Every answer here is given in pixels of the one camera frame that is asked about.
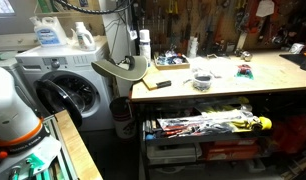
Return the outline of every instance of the workbench leg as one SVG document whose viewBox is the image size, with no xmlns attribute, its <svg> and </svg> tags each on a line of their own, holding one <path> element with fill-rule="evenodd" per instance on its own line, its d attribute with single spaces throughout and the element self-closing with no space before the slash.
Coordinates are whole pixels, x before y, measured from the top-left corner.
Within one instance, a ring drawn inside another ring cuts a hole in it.
<svg viewBox="0 0 306 180">
<path fill-rule="evenodd" d="M 141 119 L 139 123 L 139 137 L 140 137 L 140 153 L 142 157 L 142 165 L 143 165 L 143 170 L 145 174 L 145 180 L 150 180 L 150 171 L 148 167 L 148 159 L 146 156 L 146 144 L 145 144 L 145 129 L 144 127 L 144 122 Z"/>
</svg>

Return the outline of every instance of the floor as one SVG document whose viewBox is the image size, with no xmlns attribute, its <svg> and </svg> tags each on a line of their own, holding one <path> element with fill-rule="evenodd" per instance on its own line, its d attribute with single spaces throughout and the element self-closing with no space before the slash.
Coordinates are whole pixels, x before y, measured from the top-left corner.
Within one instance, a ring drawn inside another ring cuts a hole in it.
<svg viewBox="0 0 306 180">
<path fill-rule="evenodd" d="M 122 142 L 115 130 L 80 132 L 104 180 L 139 179 L 139 145 Z"/>
<path fill-rule="evenodd" d="M 145 180 L 137 139 L 122 142 L 115 130 L 80 132 L 80 135 L 104 180 Z M 243 162 L 233 165 L 225 161 L 208 162 L 179 169 L 169 174 L 151 169 L 150 177 L 151 180 L 282 180 L 270 170 L 249 173 Z"/>
</svg>

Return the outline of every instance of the washing machine door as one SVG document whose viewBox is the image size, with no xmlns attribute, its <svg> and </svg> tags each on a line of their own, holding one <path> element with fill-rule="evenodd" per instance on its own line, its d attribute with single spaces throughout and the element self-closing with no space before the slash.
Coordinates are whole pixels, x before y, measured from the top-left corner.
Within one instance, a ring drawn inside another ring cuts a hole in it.
<svg viewBox="0 0 306 180">
<path fill-rule="evenodd" d="M 49 113 L 56 114 L 66 109 L 74 125 L 82 125 L 81 111 L 84 104 L 78 94 L 63 89 L 50 80 L 39 80 L 35 85 L 36 94 Z"/>
</svg>

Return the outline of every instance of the cup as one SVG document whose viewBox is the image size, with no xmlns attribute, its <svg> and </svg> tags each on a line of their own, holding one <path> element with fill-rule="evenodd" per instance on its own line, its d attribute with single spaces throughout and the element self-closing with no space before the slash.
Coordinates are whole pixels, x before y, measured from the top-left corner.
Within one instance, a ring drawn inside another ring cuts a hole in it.
<svg viewBox="0 0 306 180">
<path fill-rule="evenodd" d="M 292 54 L 300 54 L 303 47 L 304 47 L 304 44 L 294 43 L 291 49 L 289 50 L 289 52 Z"/>
<path fill-rule="evenodd" d="M 208 72 L 194 73 L 193 87 L 200 91 L 206 91 L 210 88 L 212 76 Z"/>
</svg>

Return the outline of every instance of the trash can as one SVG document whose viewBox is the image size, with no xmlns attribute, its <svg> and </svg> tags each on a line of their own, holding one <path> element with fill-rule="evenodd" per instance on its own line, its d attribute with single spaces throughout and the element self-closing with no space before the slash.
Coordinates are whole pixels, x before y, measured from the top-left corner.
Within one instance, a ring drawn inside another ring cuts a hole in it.
<svg viewBox="0 0 306 180">
<path fill-rule="evenodd" d="M 133 108 L 128 97 L 119 97 L 110 103 L 117 136 L 122 141 L 132 141 L 135 138 L 136 124 L 133 118 Z"/>
</svg>

